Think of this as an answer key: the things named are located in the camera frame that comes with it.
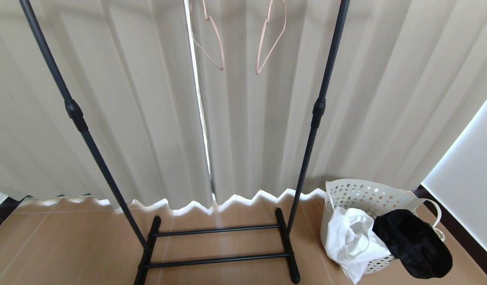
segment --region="black cloth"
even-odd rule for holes
[[[377,217],[373,232],[415,278],[441,278],[453,267],[451,252],[437,233],[409,210],[398,209]]]

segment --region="beige curtain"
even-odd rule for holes
[[[256,75],[268,1],[207,0],[226,69],[196,48],[218,202],[296,187],[338,0],[286,0]],[[193,5],[198,42],[218,42]],[[263,54],[282,30],[276,0]],[[337,178],[415,189],[487,98],[487,0],[351,0],[305,191]]]
[[[210,206],[183,2],[34,0],[57,65],[126,200]],[[0,191],[113,195],[17,0],[0,0]]]

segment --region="curtain fold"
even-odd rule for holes
[[[339,1],[286,0],[287,26],[263,71],[267,1],[207,0],[226,68],[196,48],[218,202],[295,188]],[[262,54],[283,27],[274,1]],[[193,2],[193,31],[218,42]],[[305,191],[354,178],[415,189],[487,98],[487,0],[352,0]]]
[[[124,198],[209,207],[183,2],[32,4]],[[63,106],[19,2],[0,0],[0,191],[115,202]]]

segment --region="dark brown baseboard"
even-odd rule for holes
[[[0,225],[2,222],[4,222],[4,220],[6,220],[6,218],[8,218],[9,215],[11,215],[11,213],[13,213],[13,211],[15,211],[20,203],[21,201],[15,201],[9,197],[2,202],[0,205]]]
[[[448,231],[455,237],[455,239],[462,245],[462,247],[470,254],[470,256],[475,260],[477,265],[484,271],[487,275],[487,251],[485,251],[481,245],[466,231],[466,229],[453,217],[448,210],[445,209],[437,199],[435,199],[422,185],[414,191],[415,196],[419,198],[431,199],[440,206],[442,209],[442,218],[440,222],[448,229]],[[425,203],[426,207],[433,213],[436,214],[435,207],[430,203]]]

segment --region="clothes hanger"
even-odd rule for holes
[[[205,3],[205,0],[202,0],[203,1],[203,16],[205,17],[205,20],[206,21],[210,21],[212,23],[212,26],[213,26],[213,30],[215,31],[215,34],[217,36],[217,40],[218,40],[218,46],[220,48],[220,65],[218,65],[215,60],[213,60],[213,58],[211,58],[211,56],[208,55],[207,51],[204,49],[204,47],[202,47],[198,41],[196,41],[196,38],[194,37],[194,32],[192,32],[192,39],[194,40],[194,43],[196,45],[198,45],[198,47],[203,51],[203,53],[205,54],[205,56],[207,56],[211,62],[219,69],[219,70],[224,70],[224,66],[225,66],[225,60],[224,60],[224,49],[222,47],[222,40],[220,39],[220,34],[218,33],[218,29],[217,29],[217,26],[215,24],[215,22],[213,22],[213,18],[211,16],[209,16],[207,14],[207,4]],[[192,2],[189,1],[189,4],[190,4],[190,11],[189,13],[192,15]]]
[[[259,41],[259,48],[258,48],[258,61],[256,63],[256,74],[259,74],[261,72],[261,70],[263,70],[263,67],[265,67],[265,64],[266,64],[268,58],[270,57],[270,54],[272,54],[272,51],[275,48],[275,46],[277,45],[278,40],[280,39],[280,37],[282,36],[282,34],[285,31],[285,24],[286,24],[286,20],[287,20],[287,7],[285,6],[285,0],[282,0],[282,3],[284,4],[284,13],[285,13],[285,15],[284,15],[284,27],[282,28],[282,31],[280,32],[280,35],[278,36],[275,43],[272,45],[272,48],[270,49],[270,52],[268,53],[265,60],[263,61],[263,64],[261,65],[261,67],[259,67],[259,59],[261,58],[261,49],[263,48],[263,39],[265,38],[266,26],[267,26],[268,22],[270,22],[270,14],[272,11],[272,3],[273,3],[273,0],[270,0],[270,5],[268,5],[268,17],[266,18],[265,23],[263,24],[263,31],[261,32],[261,40]]]

